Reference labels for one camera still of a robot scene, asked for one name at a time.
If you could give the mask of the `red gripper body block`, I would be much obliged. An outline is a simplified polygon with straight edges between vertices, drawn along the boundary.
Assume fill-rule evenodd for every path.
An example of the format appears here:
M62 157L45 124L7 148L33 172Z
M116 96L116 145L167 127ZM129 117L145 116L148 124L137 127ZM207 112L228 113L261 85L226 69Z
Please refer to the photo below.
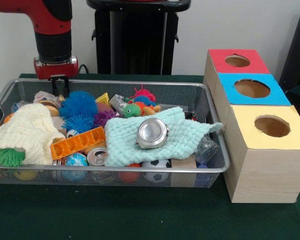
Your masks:
M33 60L36 76L39 80L57 77L75 77L79 72L78 58L72 55L69 60L61 63L46 63L38 57Z

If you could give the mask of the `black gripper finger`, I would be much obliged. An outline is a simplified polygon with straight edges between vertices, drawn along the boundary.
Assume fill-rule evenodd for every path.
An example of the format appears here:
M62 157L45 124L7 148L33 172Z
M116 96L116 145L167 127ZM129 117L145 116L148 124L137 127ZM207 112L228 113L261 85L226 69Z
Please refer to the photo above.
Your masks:
M56 97L59 95L59 89L58 89L58 87L57 87L57 82L56 82L57 80L58 80L57 77L52 77L52 78L51 78L52 93L53 93L53 95L56 96Z
M63 86L63 95L64 96L68 96L70 93L70 86L69 86L69 78L66 76L62 77L62 80L64 82L64 86Z

